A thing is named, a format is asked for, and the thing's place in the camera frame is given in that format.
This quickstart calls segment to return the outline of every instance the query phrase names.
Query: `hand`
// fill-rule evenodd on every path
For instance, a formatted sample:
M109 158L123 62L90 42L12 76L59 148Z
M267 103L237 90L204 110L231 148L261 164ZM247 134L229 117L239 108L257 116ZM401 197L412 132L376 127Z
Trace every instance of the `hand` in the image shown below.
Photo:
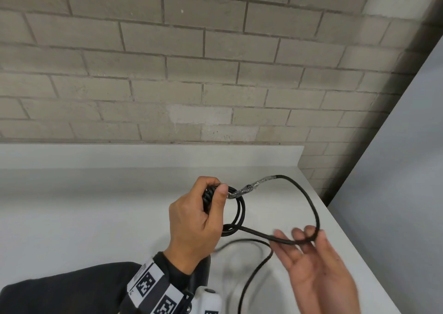
M209 215L203 211L202 195L207 186L218 186ZM169 206L171 241L163 254L180 271L190 275L210 255L223 230L223 209L228 185L217 178L201 176L191 191Z
M296 240L314 233L308 225L304 232L292 230ZM274 236L288 239L276 230ZM312 243L285 245L271 242L271 248L286 268L297 305L302 314L360 314L357 287L351 274L326 238L323 230Z

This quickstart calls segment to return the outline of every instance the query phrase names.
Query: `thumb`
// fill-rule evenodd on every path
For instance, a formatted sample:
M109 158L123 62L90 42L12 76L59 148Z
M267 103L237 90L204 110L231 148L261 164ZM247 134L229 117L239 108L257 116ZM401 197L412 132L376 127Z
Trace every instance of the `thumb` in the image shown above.
M228 196L228 185L222 183L219 185L212 197L211 210L209 211L209 217L207 224L213 228L223 227L223 210Z
M318 233L315 247L326 267L332 271L337 271L340 268L341 258L326 238L324 230L320 230Z

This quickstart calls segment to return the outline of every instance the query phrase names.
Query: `person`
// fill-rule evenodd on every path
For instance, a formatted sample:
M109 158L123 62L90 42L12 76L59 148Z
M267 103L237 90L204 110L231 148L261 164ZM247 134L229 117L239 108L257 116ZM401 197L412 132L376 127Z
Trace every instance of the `person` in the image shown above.
M218 186L209 214L203 211L202 194ZM153 260L182 291L196 267L217 246L223 229L223 211L228 185L214 177L199 177L189 193L169 206L171 239ZM309 225L292 230L294 239L313 233ZM276 230L274 235L285 238ZM357 287L340 256L321 230L315 245L270 243L288 272L302 314L359 314ZM103 264L83 270L6 286L0 293L0 314L136 313L126 285L141 265L132 262Z

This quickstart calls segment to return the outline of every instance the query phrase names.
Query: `black cable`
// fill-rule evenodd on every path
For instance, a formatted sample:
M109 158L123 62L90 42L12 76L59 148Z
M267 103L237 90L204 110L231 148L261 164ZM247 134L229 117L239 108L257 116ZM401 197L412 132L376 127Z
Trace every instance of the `black cable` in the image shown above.
M309 236L303 240L285 240L282 238L275 237L273 235L267 235L265 233L261 233L256 230L253 230L253 229L250 229L247 227L243 227L242 224L243 224L243 221L245 220L246 209L245 209L245 200L243 199L242 196L240 196L240 197L236 198L237 214L235 215L235 218L232 221L232 223L223 225L223 231L221 233L222 237L230 236L230 235L236 233L238 230L241 230L241 231L245 231L247 233L250 233L252 235L256 235L258 237L267 239L269 241L277 242L277 243L281 243L281 244L286 244L286 245L301 245L301 244L307 244L309 242L315 241L315 239L318 236L318 232L320 231L320 218L318 217L317 210L315 209L315 206L312 203L311 198L309 197L307 192L303 189L303 187L300 186L298 183L296 183L290 177L285 176L285 175L275 175L275 178L276 179L285 179L285 180L289 181L294 186L296 186L302 192L302 194L305 196L305 198L307 199L307 201L309 203L309 206L311 206L312 212L314 213L314 217L315 217L315 231L314 231L314 233L311 236ZM214 187L214 186L208 187L202 196L203 210L207 213L209 212L210 204L212 202L212 197L214 195L215 189L216 189L216 187ZM229 187L229 192L231 194L236 191L237 190L235 188ZM215 249L214 253L218 253L221 250L223 250L224 248L226 248L228 245L233 244L233 243L238 243L238 242L257 242L257 243L264 244L268 247L271 247L269 245L269 243L267 243L263 240L258 240L258 239L254 239L254 238L241 238L241 239L237 239L237 240L232 240L232 241L222 245L220 248ZM274 251L271 250L271 253L256 267L256 269L252 272L251 276L247 280L247 282L241 292L241 297L240 297L240 301L238 304L238 314L241 314L241 306L243 304L243 299L245 297L246 290L248 289L249 285L252 282L252 279L254 279L254 277L256 276L258 271L263 267L263 265L265 265L271 259L273 254L274 254Z

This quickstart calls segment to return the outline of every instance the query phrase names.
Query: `brick wall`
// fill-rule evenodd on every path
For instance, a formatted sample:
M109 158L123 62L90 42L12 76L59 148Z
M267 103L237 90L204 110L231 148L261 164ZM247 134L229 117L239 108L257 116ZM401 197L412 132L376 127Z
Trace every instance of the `brick wall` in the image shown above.
M443 0L0 0L0 141L285 143L325 200Z

